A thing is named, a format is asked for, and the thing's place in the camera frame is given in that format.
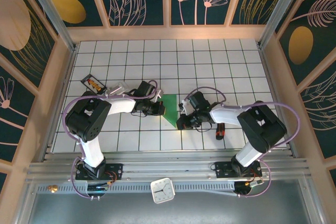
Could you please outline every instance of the mounting plate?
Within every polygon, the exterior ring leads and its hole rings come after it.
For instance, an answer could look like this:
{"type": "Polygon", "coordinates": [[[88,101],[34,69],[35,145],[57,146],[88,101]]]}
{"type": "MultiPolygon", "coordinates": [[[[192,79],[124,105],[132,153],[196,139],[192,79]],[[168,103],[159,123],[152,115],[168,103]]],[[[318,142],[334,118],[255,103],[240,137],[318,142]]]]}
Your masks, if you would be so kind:
{"type": "MultiPolygon", "coordinates": [[[[259,162],[253,162],[250,169],[256,173],[257,176],[262,177],[261,167],[259,162]]],[[[215,168],[217,178],[237,178],[237,173],[233,170],[231,162],[215,162],[215,168]]],[[[243,178],[254,177],[254,173],[246,173],[243,178]]]]}
{"type": "MultiPolygon", "coordinates": [[[[115,173],[117,175],[117,180],[121,180],[122,169],[123,169],[123,164],[106,164],[104,174],[101,176],[101,178],[99,178],[99,180],[111,180],[110,175],[106,174],[105,172],[110,173],[113,176],[113,178],[114,178],[114,173],[115,173]]],[[[79,164],[77,166],[77,172],[76,172],[75,179],[76,180],[98,180],[98,179],[93,179],[92,177],[90,177],[86,173],[82,164],[79,164]]]]}

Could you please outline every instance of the white grid floor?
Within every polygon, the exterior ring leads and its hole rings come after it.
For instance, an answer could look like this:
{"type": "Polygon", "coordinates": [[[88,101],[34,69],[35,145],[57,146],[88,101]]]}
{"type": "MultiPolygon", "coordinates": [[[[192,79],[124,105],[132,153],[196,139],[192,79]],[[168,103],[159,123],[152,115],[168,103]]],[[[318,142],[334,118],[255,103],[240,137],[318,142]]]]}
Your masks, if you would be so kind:
{"type": "MultiPolygon", "coordinates": [[[[165,94],[177,94],[178,103],[201,86],[221,90],[229,105],[272,101],[253,39],[82,41],[65,105],[87,90],[80,80],[89,73],[107,87],[122,80],[133,89],[141,80],[154,79],[165,94]]],[[[201,91],[210,103],[222,99],[212,90],[201,91]]],[[[121,113],[108,116],[99,142],[103,152],[115,152],[240,149],[247,141],[235,125],[226,124],[222,141],[216,140],[215,131],[216,125],[203,133],[178,131],[162,116],[121,113]]],[[[79,152],[60,120],[51,152],[79,152]]]]}

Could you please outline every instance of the white clock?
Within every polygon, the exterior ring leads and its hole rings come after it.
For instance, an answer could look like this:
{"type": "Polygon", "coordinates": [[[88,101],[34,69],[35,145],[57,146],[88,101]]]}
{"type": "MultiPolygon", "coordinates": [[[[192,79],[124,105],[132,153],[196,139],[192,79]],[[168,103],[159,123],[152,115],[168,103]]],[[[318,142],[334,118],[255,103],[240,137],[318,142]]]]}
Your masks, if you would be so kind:
{"type": "Polygon", "coordinates": [[[175,196],[173,182],[169,178],[153,181],[151,190],[153,200],[157,204],[172,200],[175,196]]]}

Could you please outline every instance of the green triangle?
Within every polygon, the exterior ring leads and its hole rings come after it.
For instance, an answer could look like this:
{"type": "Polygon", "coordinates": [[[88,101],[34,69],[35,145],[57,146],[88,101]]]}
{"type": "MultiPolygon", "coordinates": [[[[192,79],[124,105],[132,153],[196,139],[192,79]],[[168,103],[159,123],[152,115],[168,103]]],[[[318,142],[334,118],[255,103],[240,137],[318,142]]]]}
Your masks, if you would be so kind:
{"type": "Polygon", "coordinates": [[[165,106],[166,110],[163,115],[166,120],[176,128],[176,121],[178,118],[178,111],[177,111],[177,95],[176,94],[164,94],[159,101],[163,101],[163,105],[165,106]]]}

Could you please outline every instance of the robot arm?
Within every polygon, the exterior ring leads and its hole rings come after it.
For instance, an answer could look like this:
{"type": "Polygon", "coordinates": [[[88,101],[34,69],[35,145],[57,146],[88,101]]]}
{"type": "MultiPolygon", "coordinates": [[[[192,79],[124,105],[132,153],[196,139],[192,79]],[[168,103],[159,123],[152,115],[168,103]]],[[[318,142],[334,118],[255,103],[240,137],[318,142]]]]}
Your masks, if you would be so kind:
{"type": "MultiPolygon", "coordinates": [[[[145,97],[151,94],[154,86],[143,81],[138,89],[127,93],[128,96],[145,97]]],[[[95,95],[92,91],[82,96],[95,95]]],[[[108,115],[116,113],[134,113],[141,111],[148,115],[162,115],[165,108],[162,102],[151,99],[113,98],[79,100],[66,116],[66,125],[80,140],[84,158],[84,169],[93,178],[100,178],[104,173],[106,160],[100,150],[98,135],[108,115]]]]}
{"type": "Polygon", "coordinates": [[[199,127],[203,122],[229,123],[242,127],[248,143],[232,158],[232,169],[238,177],[250,172],[253,163],[287,133],[285,125],[266,105],[252,108],[223,107],[219,103],[210,104],[201,92],[196,92],[180,106],[186,114],[182,114],[176,123],[179,130],[199,127]]]}

